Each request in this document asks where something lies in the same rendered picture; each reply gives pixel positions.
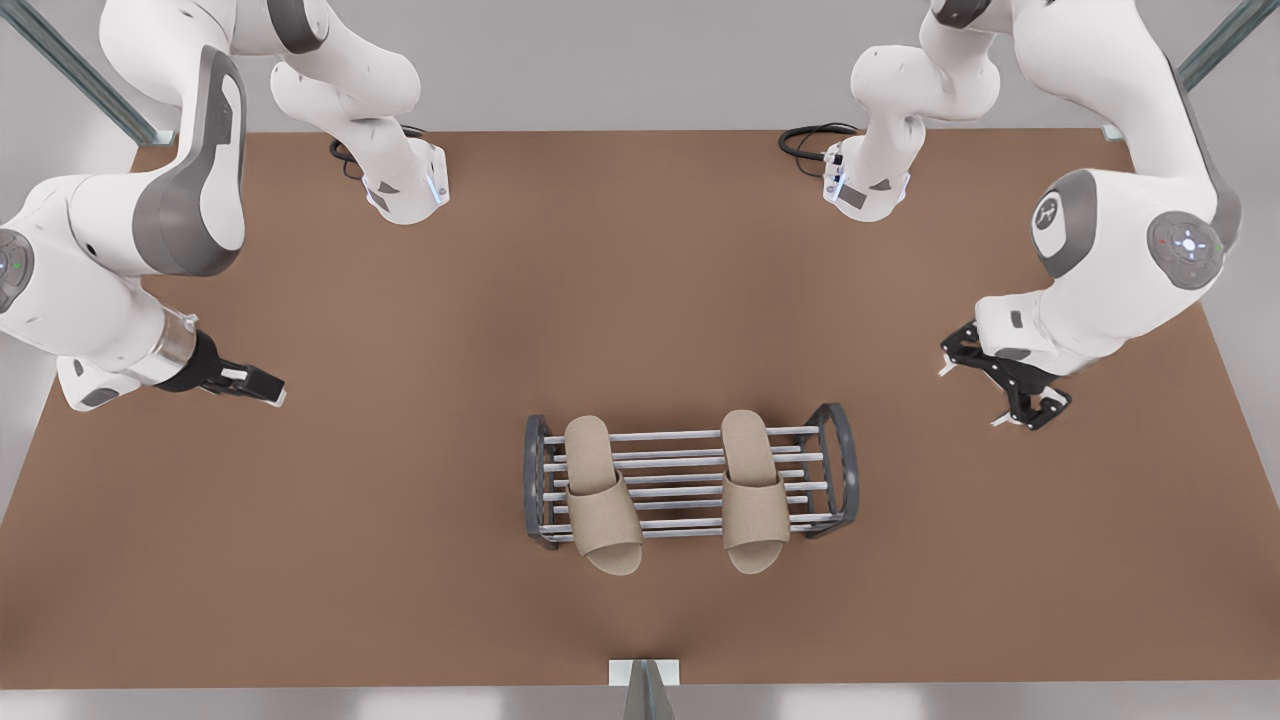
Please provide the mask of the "grey metal shoe rack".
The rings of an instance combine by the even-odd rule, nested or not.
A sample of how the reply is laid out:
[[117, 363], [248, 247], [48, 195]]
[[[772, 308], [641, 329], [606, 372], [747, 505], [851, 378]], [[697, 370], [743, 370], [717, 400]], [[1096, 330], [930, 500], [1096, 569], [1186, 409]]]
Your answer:
[[[767, 433], [791, 533], [817, 538], [852, 524], [860, 483], [844, 409], [822, 404], [800, 425]], [[726, 464], [719, 430], [621, 433], [611, 443], [645, 538], [721, 536]], [[553, 436], [543, 415], [527, 418], [522, 483], [527, 536], [547, 550], [572, 544], [564, 437]]]

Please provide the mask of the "beige open-toe slipper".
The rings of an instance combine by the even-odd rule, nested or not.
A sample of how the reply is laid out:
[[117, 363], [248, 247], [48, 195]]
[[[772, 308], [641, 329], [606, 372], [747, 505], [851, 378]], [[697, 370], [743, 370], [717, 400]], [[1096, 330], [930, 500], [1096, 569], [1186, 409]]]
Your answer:
[[643, 560], [643, 530], [625, 479], [614, 468], [609, 432], [598, 416], [564, 430], [567, 505], [579, 552], [600, 571], [625, 577]]
[[758, 414], [733, 410], [719, 432], [724, 451], [723, 546], [740, 573], [755, 575], [776, 561], [790, 538], [785, 482]]

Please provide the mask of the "silver frame post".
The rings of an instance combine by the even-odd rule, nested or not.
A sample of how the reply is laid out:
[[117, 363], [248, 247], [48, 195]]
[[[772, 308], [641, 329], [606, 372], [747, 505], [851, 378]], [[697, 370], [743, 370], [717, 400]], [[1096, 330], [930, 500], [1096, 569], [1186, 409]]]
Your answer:
[[1135, 0], [1146, 20], [1157, 31], [1179, 28], [1203, 37], [1176, 64], [1185, 91], [1192, 91], [1236, 51], [1263, 23], [1280, 13], [1280, 0]]
[[35, 47], [108, 119], [140, 147], [165, 147], [173, 131], [160, 131], [120, 95], [28, 0], [0, 0], [0, 18]]
[[626, 685], [623, 720], [677, 720], [668, 685], [680, 685], [677, 659], [612, 659], [609, 687]]

